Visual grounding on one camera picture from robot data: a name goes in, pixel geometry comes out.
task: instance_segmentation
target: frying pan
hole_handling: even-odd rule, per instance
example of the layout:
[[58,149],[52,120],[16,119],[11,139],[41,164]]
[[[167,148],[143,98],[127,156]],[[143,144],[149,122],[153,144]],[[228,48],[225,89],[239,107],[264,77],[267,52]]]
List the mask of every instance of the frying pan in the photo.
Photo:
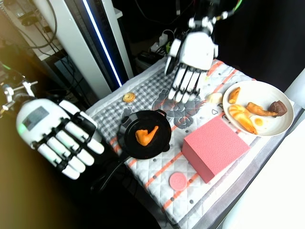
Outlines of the frying pan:
[[[155,136],[147,146],[142,146],[137,142],[135,132],[137,130],[148,130],[151,132],[155,126],[158,126]],[[114,172],[130,157],[136,159],[149,159],[157,156],[161,152],[170,149],[172,130],[166,119],[166,112],[156,111],[138,111],[130,116],[124,117],[118,132],[118,142],[122,148],[122,154],[113,168],[106,173],[106,180],[99,188],[101,192],[113,176]]]

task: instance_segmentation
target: white light strip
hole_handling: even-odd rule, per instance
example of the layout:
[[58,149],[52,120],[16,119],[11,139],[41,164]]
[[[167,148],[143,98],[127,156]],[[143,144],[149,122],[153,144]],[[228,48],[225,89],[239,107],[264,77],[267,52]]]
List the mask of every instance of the white light strip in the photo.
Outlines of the white light strip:
[[92,15],[92,13],[91,13],[91,10],[90,10],[90,7],[89,7],[89,5],[88,5],[88,3],[87,3],[87,0],[82,0],[82,2],[83,2],[84,5],[85,5],[85,8],[86,8],[87,13],[88,13],[88,15],[89,15],[89,17],[90,17],[90,20],[91,20],[92,25],[93,25],[93,27],[94,27],[94,29],[95,29],[95,32],[96,32],[97,36],[99,37],[99,40],[100,40],[100,42],[101,42],[101,45],[102,45],[102,47],[103,47],[103,49],[104,49],[104,51],[105,51],[105,53],[106,53],[106,56],[107,56],[107,58],[108,58],[108,61],[109,61],[109,63],[110,63],[110,66],[111,66],[111,68],[112,68],[112,70],[113,70],[113,73],[114,73],[114,75],[115,75],[115,78],[116,78],[116,80],[118,81],[119,86],[122,87],[122,83],[121,83],[121,81],[120,81],[120,78],[119,78],[119,76],[118,76],[118,74],[117,74],[117,72],[116,72],[116,70],[115,70],[115,68],[114,68],[114,65],[113,65],[113,63],[112,63],[112,60],[111,60],[110,55],[109,55],[109,53],[108,53],[108,50],[107,50],[107,48],[106,48],[106,46],[105,46],[105,43],[104,43],[104,41],[103,41],[103,38],[102,38],[102,36],[101,36],[101,33],[100,33],[99,29],[97,28],[96,22],[95,22],[94,17],[93,17],[93,15]]

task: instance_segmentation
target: pink disc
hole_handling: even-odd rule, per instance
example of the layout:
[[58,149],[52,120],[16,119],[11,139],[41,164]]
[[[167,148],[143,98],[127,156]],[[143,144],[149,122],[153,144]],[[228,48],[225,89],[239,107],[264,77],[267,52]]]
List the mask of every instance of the pink disc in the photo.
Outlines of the pink disc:
[[183,173],[173,173],[170,177],[170,186],[173,190],[182,191],[186,188],[187,180]]

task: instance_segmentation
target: checkered fabric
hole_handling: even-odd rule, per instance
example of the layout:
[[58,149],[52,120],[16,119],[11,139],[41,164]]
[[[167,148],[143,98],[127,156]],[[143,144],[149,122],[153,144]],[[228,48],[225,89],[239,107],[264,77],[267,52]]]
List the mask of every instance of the checkered fabric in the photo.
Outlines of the checkered fabric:
[[[212,92],[223,94],[234,83],[252,80],[250,77],[215,60],[199,97],[187,104],[174,104],[166,99],[174,73],[165,77],[163,73],[165,63],[159,65],[161,67],[155,71],[142,75],[145,80],[141,80],[140,77],[133,79],[132,84],[122,88],[110,98],[110,101],[99,104],[98,108],[89,115],[98,123],[98,129],[106,141],[120,153],[116,134],[122,117],[140,110],[163,109],[167,113],[168,121],[172,126],[170,150],[147,160],[130,158],[126,165],[163,209],[172,225],[191,229],[263,151],[270,138],[259,138],[240,132],[227,120],[222,104],[210,104],[204,100],[207,94]],[[122,101],[126,92],[136,94],[136,99],[129,104]],[[206,184],[182,155],[181,149],[184,137],[216,116],[221,117],[251,149]],[[169,177],[174,172],[182,172],[187,177],[188,186],[184,191],[177,192],[170,187]]]

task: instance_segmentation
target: robotic arm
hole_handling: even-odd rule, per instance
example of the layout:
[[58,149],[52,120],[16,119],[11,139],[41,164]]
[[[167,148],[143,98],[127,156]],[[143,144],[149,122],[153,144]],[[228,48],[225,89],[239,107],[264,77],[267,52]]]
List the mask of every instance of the robotic arm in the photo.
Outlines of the robotic arm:
[[188,26],[190,32],[182,41],[175,39],[169,51],[165,66],[165,75],[171,73],[178,63],[173,85],[168,98],[177,103],[186,103],[200,94],[207,72],[212,66],[213,59],[218,56],[218,45],[214,44],[211,34],[218,20],[226,19],[234,14],[224,11],[217,16],[220,0],[200,0],[197,13],[190,18]]
[[97,124],[68,101],[56,104],[36,99],[31,86],[37,82],[26,82],[24,76],[19,78],[22,86],[12,88],[5,83],[12,70],[6,72],[0,85],[8,103],[2,106],[0,114],[8,110],[18,112],[16,128],[21,138],[63,174],[77,179],[86,166],[94,163],[91,154],[104,151],[103,145],[92,138]]

